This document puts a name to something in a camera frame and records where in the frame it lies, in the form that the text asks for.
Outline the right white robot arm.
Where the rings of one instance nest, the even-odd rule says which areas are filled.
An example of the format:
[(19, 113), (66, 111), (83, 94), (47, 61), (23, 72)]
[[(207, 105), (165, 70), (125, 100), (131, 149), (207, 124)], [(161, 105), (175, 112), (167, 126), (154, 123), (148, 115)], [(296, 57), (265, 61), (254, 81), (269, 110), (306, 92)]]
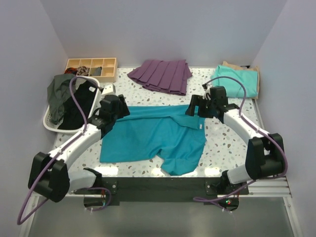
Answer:
[(228, 102), (224, 87), (210, 87), (203, 96), (192, 95), (186, 115), (216, 118), (247, 145), (244, 165), (223, 171), (219, 183), (214, 186), (216, 192), (231, 194), (248, 181), (271, 179), (286, 173), (288, 165), (281, 135), (262, 130), (248, 119), (241, 106)]

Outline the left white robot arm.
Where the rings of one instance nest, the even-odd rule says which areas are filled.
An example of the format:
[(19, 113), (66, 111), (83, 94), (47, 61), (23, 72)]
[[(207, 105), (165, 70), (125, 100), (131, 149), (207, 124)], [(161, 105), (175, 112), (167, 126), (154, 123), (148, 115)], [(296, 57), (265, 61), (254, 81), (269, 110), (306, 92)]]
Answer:
[(100, 102), (99, 113), (63, 145), (45, 154), (35, 155), (28, 188), (45, 198), (60, 202), (67, 193), (87, 189), (96, 194), (102, 189), (102, 175), (91, 169), (69, 172), (74, 162), (93, 144), (102, 140), (118, 119), (130, 114), (123, 95), (106, 95)]

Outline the teal t shirt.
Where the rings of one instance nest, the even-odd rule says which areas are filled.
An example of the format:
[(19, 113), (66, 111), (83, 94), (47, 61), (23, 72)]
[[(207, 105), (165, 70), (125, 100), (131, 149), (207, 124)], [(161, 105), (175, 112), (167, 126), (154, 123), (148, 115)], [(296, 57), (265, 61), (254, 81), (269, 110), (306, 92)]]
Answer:
[(204, 118), (185, 114), (187, 105), (130, 106), (130, 114), (116, 121), (102, 139), (101, 163), (163, 160), (172, 176), (193, 172), (206, 142)]

